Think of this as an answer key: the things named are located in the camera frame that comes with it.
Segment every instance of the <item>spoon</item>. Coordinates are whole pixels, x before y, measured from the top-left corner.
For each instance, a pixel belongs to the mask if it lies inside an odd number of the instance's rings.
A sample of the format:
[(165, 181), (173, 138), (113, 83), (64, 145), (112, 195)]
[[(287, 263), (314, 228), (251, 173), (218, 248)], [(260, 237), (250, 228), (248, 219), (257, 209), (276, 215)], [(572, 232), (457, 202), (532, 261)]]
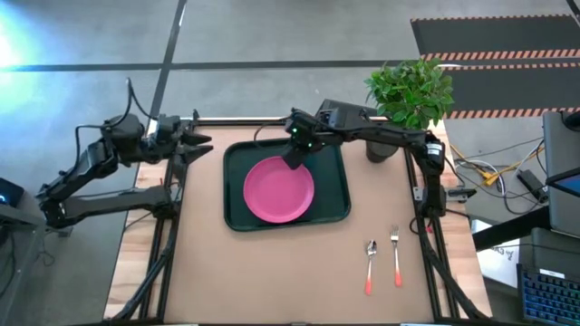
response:
[(366, 284), (364, 285), (364, 292), (366, 295), (371, 295), (371, 269), (372, 258), (377, 254), (377, 243), (374, 240), (369, 241), (366, 246), (366, 255), (369, 257), (369, 267), (366, 273)]

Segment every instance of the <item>silver fork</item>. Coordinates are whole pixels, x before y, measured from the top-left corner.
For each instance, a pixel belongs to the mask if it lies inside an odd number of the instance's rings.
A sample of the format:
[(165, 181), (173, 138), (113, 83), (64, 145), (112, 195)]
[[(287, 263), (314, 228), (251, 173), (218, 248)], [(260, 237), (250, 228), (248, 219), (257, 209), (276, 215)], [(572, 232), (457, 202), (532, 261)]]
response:
[(395, 285), (401, 287), (402, 278), (401, 270), (399, 270), (399, 251), (397, 250), (397, 243), (399, 242), (399, 227), (397, 225), (392, 226), (391, 242), (395, 249)]

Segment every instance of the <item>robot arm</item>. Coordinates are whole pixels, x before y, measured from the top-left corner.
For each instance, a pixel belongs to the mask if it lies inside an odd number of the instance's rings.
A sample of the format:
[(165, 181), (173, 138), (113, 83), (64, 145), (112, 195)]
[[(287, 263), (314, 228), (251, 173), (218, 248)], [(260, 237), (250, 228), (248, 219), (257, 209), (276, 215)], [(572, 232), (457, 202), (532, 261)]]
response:
[[(103, 125), (101, 138), (88, 146), (78, 163), (68, 171), (59, 172), (60, 176), (51, 184), (43, 185), (36, 195), (47, 225), (62, 228), (88, 216), (137, 208), (147, 209), (157, 217), (170, 217), (175, 209), (169, 184), (96, 199), (72, 195), (90, 181), (113, 174), (119, 163), (130, 167), (132, 163), (156, 164), (173, 158), (176, 167), (187, 168), (189, 163), (213, 149), (211, 146), (199, 146), (211, 138), (194, 132), (197, 117), (196, 112), (193, 120), (161, 114), (157, 129), (147, 138), (143, 138), (145, 128), (133, 114), (128, 114), (114, 127)], [(184, 172), (179, 172), (178, 168), (173, 170), (176, 175)]]
[(421, 214), (445, 215), (446, 195), (440, 184), (445, 167), (445, 144), (430, 131), (406, 130), (370, 121), (366, 111), (355, 107), (319, 110), (316, 116), (292, 109), (285, 131), (290, 148), (283, 159), (288, 167), (298, 168), (308, 154), (328, 145), (341, 145), (357, 139), (409, 149), (425, 177)]

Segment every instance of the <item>brown table surface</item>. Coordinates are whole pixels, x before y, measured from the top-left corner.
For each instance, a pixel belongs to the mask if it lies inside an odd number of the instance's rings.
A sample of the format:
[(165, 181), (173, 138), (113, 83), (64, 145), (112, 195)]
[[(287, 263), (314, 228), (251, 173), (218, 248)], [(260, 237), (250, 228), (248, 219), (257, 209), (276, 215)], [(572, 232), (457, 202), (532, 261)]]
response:
[[(201, 133), (214, 137), (212, 144), (216, 149), (194, 162), (188, 173), (166, 322), (398, 322), (432, 319), (419, 241), (408, 230), (412, 205), (401, 150), (383, 164), (371, 165), (364, 157), (362, 141), (343, 145), (353, 210), (342, 222), (240, 234), (228, 229), (223, 221), (221, 177), (218, 182), (212, 181), (217, 173), (221, 176), (220, 164), (225, 147), (232, 142), (248, 140), (251, 138), (248, 135), (253, 134), (248, 132), (255, 127), (235, 129), (235, 132), (230, 127), (199, 129)], [(448, 143), (443, 123), (430, 129)], [(284, 136), (280, 129), (266, 129), (260, 134), (260, 138)], [(212, 168), (216, 170), (214, 173), (209, 172)], [(156, 166), (141, 164), (136, 187), (158, 185), (164, 172), (163, 163)], [(417, 168), (416, 173), (420, 179), (421, 172)], [(457, 185), (449, 167), (446, 167), (441, 180), (445, 187)], [(393, 183), (398, 185), (399, 191), (385, 186)], [(201, 191), (200, 185), (213, 187)], [(385, 196), (385, 192), (391, 190), (395, 195)], [(448, 207), (459, 211), (465, 209), (462, 204), (448, 204)], [(131, 211), (127, 223), (143, 214), (143, 211)], [(214, 217), (202, 218), (202, 215)], [(393, 284), (392, 247), (387, 237), (391, 224), (398, 224), (401, 228), (402, 289)], [(148, 217), (133, 225), (123, 236), (105, 317), (118, 312), (142, 281), (154, 225), (155, 220)], [(441, 226), (453, 277), (478, 308), (490, 315), (467, 219), (447, 214), (441, 219)], [(363, 293), (366, 275), (363, 247), (370, 238), (379, 243), (379, 253), (373, 264), (373, 294), (366, 297)], [(154, 286), (151, 314), (156, 311), (159, 284), (160, 277)], [(438, 290), (444, 315), (447, 315), (444, 287), (439, 278)]]

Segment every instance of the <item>gray floor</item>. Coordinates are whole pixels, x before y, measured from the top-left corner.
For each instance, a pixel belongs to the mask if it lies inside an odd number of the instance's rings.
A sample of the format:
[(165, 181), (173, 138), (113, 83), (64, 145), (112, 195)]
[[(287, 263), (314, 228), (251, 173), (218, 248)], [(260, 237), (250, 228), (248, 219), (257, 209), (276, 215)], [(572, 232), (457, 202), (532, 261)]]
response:
[[(0, 0), (0, 66), (7, 64), (159, 63), (177, 0)], [(431, 16), (568, 14), (565, 0), (189, 0), (173, 62), (397, 60), (419, 53), (409, 19)], [(205, 117), (282, 116), (314, 111), (324, 98), (363, 103), (369, 69), (171, 72), (161, 112)], [(149, 107), (159, 72), (0, 72), (0, 177), (33, 194), (73, 163), (73, 127), (120, 114), (130, 76)], [(451, 120), (450, 140), (466, 155), (542, 134), (540, 119)], [(82, 134), (83, 144), (96, 138)], [(485, 157), (522, 159), (535, 144)], [(543, 178), (535, 161), (525, 165)], [(130, 187), (135, 168), (93, 181), (84, 193)], [(466, 169), (468, 177), (478, 180)], [(510, 188), (520, 192), (515, 184)], [(513, 209), (526, 210), (526, 200)], [(24, 201), (34, 210), (34, 200)], [(479, 193), (471, 214), (513, 217), (500, 199)], [(111, 283), (123, 214), (88, 219), (72, 237), (49, 235), (56, 263), (35, 265), (14, 324), (99, 321)]]

